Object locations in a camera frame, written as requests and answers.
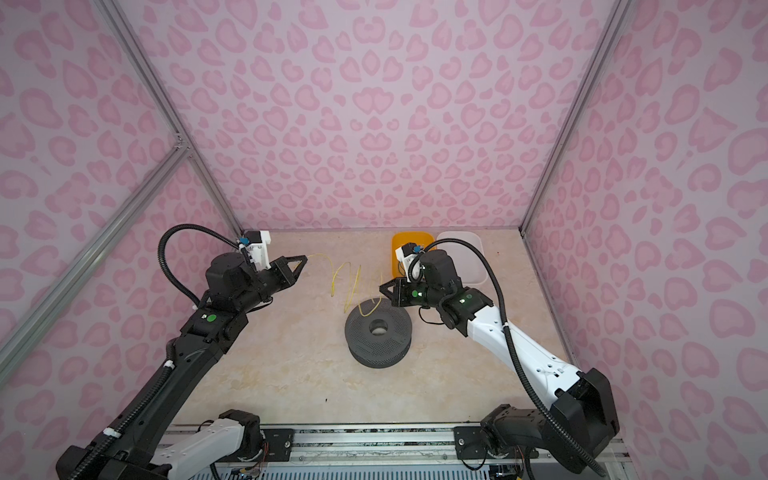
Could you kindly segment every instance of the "gray spool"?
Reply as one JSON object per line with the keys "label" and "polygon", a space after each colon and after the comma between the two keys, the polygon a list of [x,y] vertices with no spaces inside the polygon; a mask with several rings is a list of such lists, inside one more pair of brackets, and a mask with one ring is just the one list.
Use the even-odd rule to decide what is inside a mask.
{"label": "gray spool", "polygon": [[368,316],[379,302],[370,299],[356,306],[346,318],[344,336],[349,352],[358,362],[372,369],[393,366],[408,353],[411,346],[411,317],[406,309],[392,306],[387,299]]}

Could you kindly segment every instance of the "pink wall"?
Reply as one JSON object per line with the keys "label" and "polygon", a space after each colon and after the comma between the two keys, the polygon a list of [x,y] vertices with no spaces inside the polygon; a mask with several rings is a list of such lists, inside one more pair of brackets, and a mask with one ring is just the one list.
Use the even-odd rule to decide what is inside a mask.
{"label": "pink wall", "polygon": [[108,32],[88,0],[0,10],[0,344],[169,150]]}
{"label": "pink wall", "polygon": [[518,225],[613,0],[122,6],[240,220]]}
{"label": "pink wall", "polygon": [[768,4],[641,2],[535,221],[643,478],[768,477]]}
{"label": "pink wall", "polygon": [[[54,478],[67,446],[87,445],[160,365],[165,342],[192,309],[160,271],[157,241],[186,222],[227,232],[185,164],[0,392],[0,477]],[[179,280],[201,295],[205,269],[227,248],[180,232],[167,257]]]}

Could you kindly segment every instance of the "heart pattern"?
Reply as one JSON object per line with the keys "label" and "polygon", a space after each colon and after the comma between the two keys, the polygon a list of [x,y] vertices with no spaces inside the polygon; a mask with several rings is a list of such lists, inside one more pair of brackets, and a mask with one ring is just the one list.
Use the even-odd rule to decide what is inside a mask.
{"label": "heart pattern", "polygon": [[89,2],[0,18],[3,344],[174,140]]}
{"label": "heart pattern", "polygon": [[[159,232],[176,223],[227,231],[187,164],[0,392],[0,452],[3,458],[15,452],[13,462],[0,463],[0,476],[55,478],[61,453],[90,442],[154,374],[165,342],[178,336],[192,311],[157,265]],[[180,232],[167,258],[180,280],[202,294],[205,269],[227,249],[202,233]]]}
{"label": "heart pattern", "polygon": [[640,478],[768,477],[766,15],[640,2],[529,237]]}
{"label": "heart pattern", "polygon": [[[154,33],[141,41],[243,225],[486,227],[520,224],[611,5],[139,0],[124,10]],[[468,188],[441,201],[455,180]]]}

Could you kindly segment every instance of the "orange container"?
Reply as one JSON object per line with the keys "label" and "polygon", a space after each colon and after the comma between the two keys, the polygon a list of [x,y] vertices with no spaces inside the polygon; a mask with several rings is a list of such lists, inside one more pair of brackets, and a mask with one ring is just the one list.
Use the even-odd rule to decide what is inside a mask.
{"label": "orange container", "polygon": [[395,236],[392,237],[392,276],[405,276],[402,271],[398,268],[398,261],[397,256],[395,255],[395,250],[399,249],[406,243],[415,243],[416,245],[421,245],[422,247],[426,247],[430,243],[434,242],[435,238],[426,232],[399,232],[395,233]]}

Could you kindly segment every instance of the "beige tabletop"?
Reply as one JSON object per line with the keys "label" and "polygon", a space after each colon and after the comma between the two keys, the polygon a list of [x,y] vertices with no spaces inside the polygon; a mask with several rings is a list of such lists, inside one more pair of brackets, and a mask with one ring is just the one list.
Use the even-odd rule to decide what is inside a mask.
{"label": "beige tabletop", "polygon": [[[509,318],[567,358],[518,231],[474,231],[501,284]],[[353,278],[361,265],[356,306],[378,296],[379,279],[391,280],[395,232],[274,232],[270,257],[324,253],[335,267],[351,262]],[[478,421],[502,403],[532,408],[515,373],[501,360],[457,330],[423,323],[416,307],[407,309],[413,336],[406,357],[387,369],[360,365],[344,340],[348,267],[336,278],[333,298],[330,277],[328,260],[311,257],[295,286],[250,314],[249,325],[174,423],[200,423],[228,409],[255,413],[263,423],[384,423]],[[496,301],[490,281],[479,289]],[[439,321],[435,310],[423,313]]]}

